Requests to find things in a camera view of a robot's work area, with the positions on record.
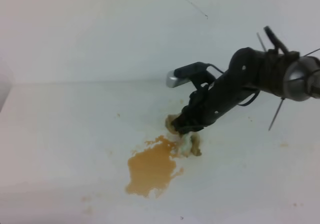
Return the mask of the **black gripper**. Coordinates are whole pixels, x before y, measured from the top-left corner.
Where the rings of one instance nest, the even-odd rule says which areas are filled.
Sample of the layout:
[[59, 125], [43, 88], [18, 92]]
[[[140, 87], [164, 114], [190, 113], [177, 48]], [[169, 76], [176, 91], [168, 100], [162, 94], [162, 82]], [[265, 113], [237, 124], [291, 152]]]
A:
[[179, 134], [199, 132], [250, 96], [250, 88], [238, 84], [228, 73], [213, 83], [192, 92], [189, 103], [172, 121]]

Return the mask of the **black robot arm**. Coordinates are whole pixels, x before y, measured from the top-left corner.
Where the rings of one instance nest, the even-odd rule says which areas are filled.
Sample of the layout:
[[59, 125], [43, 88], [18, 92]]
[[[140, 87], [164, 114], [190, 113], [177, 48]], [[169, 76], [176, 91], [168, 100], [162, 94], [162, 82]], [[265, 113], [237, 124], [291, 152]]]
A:
[[211, 64], [203, 62], [168, 73], [168, 87], [192, 82], [196, 88], [188, 105], [170, 121], [174, 131], [181, 135], [201, 131], [234, 107], [250, 105], [260, 92], [296, 102], [320, 97], [320, 60], [310, 53], [289, 51], [269, 26], [264, 31], [274, 47], [239, 49], [219, 77], [208, 71]]

